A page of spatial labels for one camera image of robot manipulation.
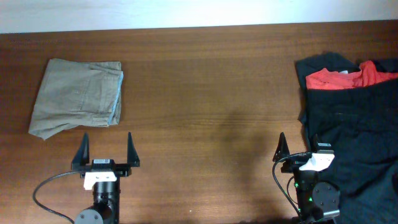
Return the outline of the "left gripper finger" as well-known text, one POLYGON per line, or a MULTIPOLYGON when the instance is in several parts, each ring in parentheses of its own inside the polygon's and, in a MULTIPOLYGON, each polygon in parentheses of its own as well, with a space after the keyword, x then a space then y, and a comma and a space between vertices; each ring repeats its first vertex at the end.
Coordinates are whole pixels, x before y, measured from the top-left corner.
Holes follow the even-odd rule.
POLYGON ((77 150, 74 158, 72 159, 71 166, 72 167, 84 167, 89 162, 90 162, 89 137, 88 137, 88 134, 85 133, 83 135, 83 139, 81 140, 80 147, 77 150))
POLYGON ((137 154, 136 148, 134 147, 131 132, 128 132, 128 135, 127 135, 127 163, 131 167, 139 167, 140 166, 140 158, 137 154))

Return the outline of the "khaki cargo shorts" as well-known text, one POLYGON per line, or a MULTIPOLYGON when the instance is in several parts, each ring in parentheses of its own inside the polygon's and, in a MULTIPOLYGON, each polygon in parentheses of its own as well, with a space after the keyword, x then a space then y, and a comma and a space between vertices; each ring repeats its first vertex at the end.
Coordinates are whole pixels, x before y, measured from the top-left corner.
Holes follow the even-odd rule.
POLYGON ((43 140, 77 126, 119 124, 121 62, 49 60, 35 101, 29 134, 43 140))

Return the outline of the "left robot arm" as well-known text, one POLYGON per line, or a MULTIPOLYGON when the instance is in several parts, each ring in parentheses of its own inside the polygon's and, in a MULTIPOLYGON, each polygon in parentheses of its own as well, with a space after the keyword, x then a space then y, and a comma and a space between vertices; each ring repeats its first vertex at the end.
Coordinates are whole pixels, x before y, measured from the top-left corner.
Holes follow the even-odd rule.
POLYGON ((87 134, 71 162, 71 170, 84 179, 83 188, 93 193, 93 204, 82 210, 75 224, 118 224, 120 207, 120 179, 129 177, 133 167, 140 166, 131 133, 127 135, 127 162, 117 164, 113 159, 90 160, 87 134))

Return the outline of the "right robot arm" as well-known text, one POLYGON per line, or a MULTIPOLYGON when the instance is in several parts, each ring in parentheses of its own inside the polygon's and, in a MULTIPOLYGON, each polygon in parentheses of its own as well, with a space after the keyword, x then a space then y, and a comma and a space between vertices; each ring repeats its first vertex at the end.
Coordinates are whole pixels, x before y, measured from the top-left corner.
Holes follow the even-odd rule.
POLYGON ((291 154, 284 133, 280 133, 279 142, 272 158, 272 176, 289 201, 297 216, 294 223, 335 223, 340 215, 340 190, 330 182, 320 180, 319 174, 327 170, 335 158, 331 144, 316 142, 314 151, 291 154), (292 174, 288 183, 293 183, 296 200, 293 200, 289 187, 283 188, 277 179, 275 170, 278 164, 280 171, 292 174))

